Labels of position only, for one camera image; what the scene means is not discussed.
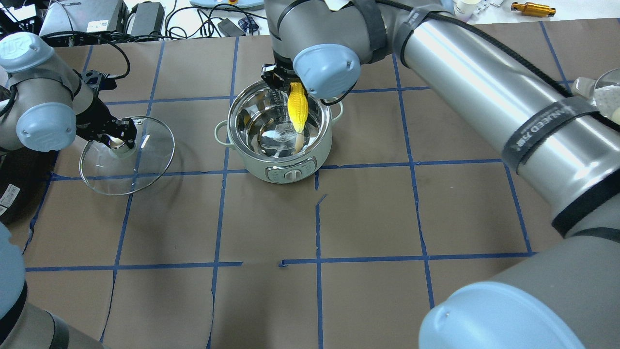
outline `light blue joint cap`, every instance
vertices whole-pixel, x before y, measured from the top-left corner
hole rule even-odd
[[[360,59],[350,48],[322,43],[299,52],[293,69],[309,94],[332,98],[348,90],[360,77]]]
[[[38,152],[61,150],[76,138],[76,115],[66,104],[42,103],[23,113],[15,129],[27,148]]]
[[[511,285],[461,288],[422,322],[420,349],[585,349],[548,306]]]
[[[17,302],[26,280],[22,252],[11,245],[10,237],[9,230],[0,223],[0,319]]]
[[[33,33],[19,32],[0,41],[0,66],[8,73],[34,68],[53,55],[54,49]]]

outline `bottle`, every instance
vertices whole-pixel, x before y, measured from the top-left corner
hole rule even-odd
[[[459,20],[467,22],[474,13],[481,0],[456,0],[454,2],[454,15]]]

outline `blue tape grid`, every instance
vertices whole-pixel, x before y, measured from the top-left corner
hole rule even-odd
[[[556,52],[552,46],[551,40],[547,34],[546,28],[544,26],[544,24],[541,22],[540,23],[541,26],[541,30],[543,32],[543,35],[547,41],[547,45],[552,53],[552,56],[554,57],[554,61],[556,63],[556,66],[560,72],[560,75],[562,77],[561,81],[558,81],[558,83],[560,84],[564,84],[565,86],[568,87],[568,84],[572,83],[573,81],[567,80],[565,75],[564,75],[564,71],[562,70],[562,67],[560,65],[559,59],[556,55]],[[119,101],[119,102],[108,102],[107,105],[119,105],[119,104],[148,104],[148,111],[147,111],[147,115],[150,113],[151,107],[154,103],[162,103],[162,102],[184,102],[184,101],[204,101],[204,100],[218,100],[218,99],[228,99],[230,101],[230,103],[232,103],[232,101],[234,100],[234,98],[236,97],[234,95],[234,82],[235,82],[235,75],[236,75],[236,66],[237,66],[237,53],[238,53],[238,48],[239,48],[239,39],[236,39],[235,42],[235,48],[234,48],[234,63],[233,63],[233,69],[232,69],[232,83],[231,83],[231,91],[230,91],[230,95],[228,96],[211,96],[211,97],[194,97],[194,98],[176,98],[176,99],[154,99],[154,91],[156,88],[156,84],[157,84],[157,77],[159,74],[159,69],[161,67],[161,60],[162,60],[162,56],[164,53],[164,43],[162,43],[162,47],[161,47],[161,51],[160,51],[160,56],[159,56],[159,61],[157,63],[157,70],[156,70],[156,74],[154,77],[154,82],[153,82],[153,89],[151,91],[151,97],[149,100],[139,100],[139,101]],[[91,54],[92,54],[92,49],[93,47],[91,46],[89,49],[89,52],[87,54],[87,59],[84,65],[84,69],[83,71],[86,71],[87,66],[89,64],[89,61],[91,59]],[[510,170],[508,169],[507,166],[504,165],[505,170],[506,170],[506,176],[507,176],[507,180],[508,180],[508,185],[510,187],[510,191],[512,193],[514,202],[515,202],[515,210],[516,210],[516,214],[519,218],[519,222],[521,225],[521,229],[523,231],[523,238],[524,238],[524,242],[527,248],[527,252],[523,252],[523,253],[488,253],[488,254],[468,254],[468,255],[429,255],[426,251],[426,246],[425,246],[425,242],[424,242],[424,238],[423,238],[423,230],[422,230],[422,224],[420,222],[420,217],[419,217],[419,196],[417,194],[417,182],[415,179],[415,168],[417,166],[432,166],[432,165],[459,165],[459,164],[469,164],[469,163],[501,163],[501,159],[474,159],[474,160],[442,160],[442,161],[415,161],[413,154],[411,152],[411,147],[410,147],[410,143],[409,143],[409,133],[407,130],[407,123],[406,123],[406,113],[405,113],[405,109],[404,109],[404,101],[403,101],[403,97],[402,97],[402,92],[403,91],[415,91],[415,90],[426,90],[426,89],[430,89],[430,87],[428,86],[414,86],[414,87],[402,87],[401,86],[401,81],[400,81],[400,76],[399,76],[399,70],[398,70],[398,64],[397,64],[397,60],[396,57],[394,55],[392,55],[392,60],[393,60],[393,64],[394,64],[394,70],[395,70],[395,74],[396,74],[396,83],[397,83],[397,87],[396,88],[379,88],[379,89],[357,89],[357,90],[353,90],[351,93],[381,93],[381,92],[398,92],[399,95],[399,104],[400,104],[400,108],[401,108],[401,119],[402,119],[402,125],[403,125],[403,129],[404,129],[404,135],[405,135],[405,146],[407,148],[407,154],[409,157],[409,161],[406,163],[374,163],[374,164],[350,164],[350,165],[342,165],[342,166],[337,166],[337,165],[324,165],[321,167],[321,170],[337,170],[337,169],[342,169],[342,168],[381,168],[381,167],[398,167],[398,166],[408,166],[410,168],[411,171],[411,180],[412,180],[412,189],[414,191],[414,199],[415,199],[415,210],[416,210],[416,216],[417,216],[417,220],[418,220],[418,233],[420,236],[420,244],[422,246],[422,255],[420,256],[377,256],[377,257],[356,257],[356,258],[322,258],[321,257],[321,236],[320,236],[320,230],[321,230],[321,217],[320,217],[320,203],[323,199],[325,199],[325,196],[321,198],[321,200],[317,203],[316,205],[316,243],[317,243],[317,252],[316,252],[316,258],[313,259],[296,259],[296,260],[282,260],[280,263],[281,267],[286,267],[288,265],[298,265],[298,264],[312,264],[315,263],[317,265],[317,310],[318,310],[318,325],[319,325],[319,333],[318,333],[318,341],[319,341],[319,348],[321,349],[323,347],[323,328],[322,328],[322,278],[321,278],[321,264],[323,263],[367,263],[367,262],[382,262],[382,261],[423,261],[425,263],[425,276],[426,276],[426,280],[427,280],[427,289],[428,289],[428,301],[429,301],[429,306],[433,307],[435,305],[434,303],[434,298],[433,298],[433,291],[432,291],[432,278],[431,278],[431,274],[430,274],[430,268],[428,266],[428,262],[431,260],[461,260],[461,259],[486,259],[486,258],[523,258],[523,257],[529,257],[532,256],[534,254],[536,254],[536,252],[533,252],[531,249],[531,245],[529,243],[529,238],[528,238],[528,233],[525,227],[525,222],[523,220],[523,215],[521,213],[521,208],[520,208],[520,203],[518,200],[518,196],[515,190],[515,186],[512,180],[512,176],[510,173]],[[221,175],[222,176],[222,189],[221,189],[221,194],[220,194],[220,204],[219,204],[219,212],[218,212],[218,230],[217,230],[217,238],[216,238],[216,253],[215,253],[215,258],[214,261],[212,263],[178,263],[178,264],[161,264],[161,265],[121,265],[120,264],[120,255],[122,252],[122,246],[123,246],[123,240],[124,240],[124,236],[125,236],[125,230],[126,230],[126,224],[127,224],[127,220],[128,220],[128,216],[130,213],[130,207],[131,207],[131,202],[133,200],[133,195],[129,195],[128,197],[128,202],[127,202],[127,206],[126,206],[126,214],[123,220],[123,225],[122,225],[122,231],[121,231],[121,236],[119,238],[119,243],[118,243],[118,250],[117,250],[117,256],[115,259],[115,263],[114,265],[100,265],[100,266],[56,266],[56,267],[33,267],[33,268],[27,268],[26,270],[28,272],[37,272],[37,271],[94,271],[94,270],[111,270],[113,271],[113,287],[115,284],[115,279],[116,279],[116,275],[117,275],[117,271],[118,270],[147,270],[147,269],[175,269],[175,268],[213,268],[213,279],[212,279],[212,285],[211,285],[211,292],[213,293],[213,301],[214,301],[214,312],[215,312],[215,297],[216,297],[216,285],[217,285],[217,275],[218,275],[218,268],[219,267],[229,267],[229,266],[241,266],[242,262],[221,262],[219,261],[219,249],[220,249],[220,245],[221,245],[221,231],[222,231],[222,221],[223,221],[223,213],[224,213],[224,200],[225,200],[225,194],[226,194],[226,179],[227,179],[227,174],[229,173],[247,173],[247,170],[229,170],[228,169],[228,156],[229,156],[229,150],[228,148],[225,149],[225,156],[224,156],[224,166],[223,169],[220,170],[215,170],[215,171],[191,171],[191,172],[173,172],[173,173],[166,173],[164,174],[164,176],[193,176],[193,175]],[[149,176],[149,175],[153,175],[156,176],[156,174],[140,174],[140,176]],[[104,178],[97,178],[97,179],[114,179],[116,177],[104,177]],[[315,174],[315,189],[318,190],[319,189],[319,171],[316,172]],[[41,200],[41,203],[37,209],[37,213],[35,214],[35,217],[32,219],[31,223],[30,223],[30,228],[31,231],[34,228],[34,225],[37,221],[38,218],[38,214],[40,212],[41,207],[43,206],[43,203],[45,201],[45,197],[47,195],[48,189],[50,187],[50,183],[53,181],[72,181],[72,180],[81,180],[81,178],[77,177],[77,178],[70,178],[70,177],[64,177],[64,176],[60,176],[58,174],[52,173],[48,182],[47,182],[47,186],[46,186],[46,190],[45,193],[43,195],[43,199]],[[32,235],[29,237],[29,241],[26,244],[26,246],[24,247],[24,251],[27,248],[27,245],[30,243],[30,241],[32,240]],[[102,333],[101,336],[101,340],[103,340],[103,337],[105,335],[105,329],[104,332]],[[209,339],[209,342],[207,344],[207,349],[211,348],[211,337]]]
[[[237,76],[237,56],[239,53],[239,37],[235,38],[235,42],[234,42],[234,56],[232,58],[232,77],[231,77],[231,92],[229,97],[229,103],[230,105],[232,105],[232,103],[234,102],[235,99],[235,95],[234,95],[234,85],[235,85],[235,80],[236,80],[236,76]],[[216,291],[217,291],[217,284],[218,284],[218,263],[219,263],[219,248],[221,246],[221,241],[222,241],[222,223],[224,221],[224,200],[226,199],[226,180],[228,178],[228,155],[229,155],[229,150],[230,148],[226,148],[225,153],[224,153],[224,167],[222,170],[222,190],[221,190],[221,194],[219,196],[219,212],[218,212],[218,234],[217,234],[217,238],[215,240],[215,266],[213,267],[213,279],[211,281],[211,294],[213,295],[213,316],[212,319],[213,321],[211,322],[211,328],[210,328],[210,332],[209,332],[209,341],[206,344],[206,349],[210,349],[211,348],[211,341],[213,339],[213,336],[211,335],[213,333],[213,324],[215,323],[215,297],[216,297]]]

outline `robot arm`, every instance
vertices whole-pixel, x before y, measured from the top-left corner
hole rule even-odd
[[[9,73],[12,98],[0,102],[0,154],[23,146],[61,150],[78,135],[110,148],[133,148],[133,122],[117,120],[97,97],[107,75],[90,71],[82,81],[40,37],[26,32],[0,42],[0,65]]]
[[[436,306],[420,348],[614,348],[620,313],[605,309],[620,309],[618,126],[438,1],[401,1],[335,12],[320,0],[266,1],[276,63],[264,79],[299,79],[325,99],[394,52],[551,205],[567,238]]]

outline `label sticker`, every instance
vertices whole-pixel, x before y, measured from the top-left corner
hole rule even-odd
[[[19,194],[19,188],[14,186],[13,184],[9,184],[9,186],[4,191],[4,195],[0,197],[0,205],[4,207],[10,207],[13,205],[13,201]]]
[[[93,20],[92,22],[88,22],[88,27],[86,28],[87,33],[95,33],[95,32],[105,32],[108,30],[108,23],[110,20]]]

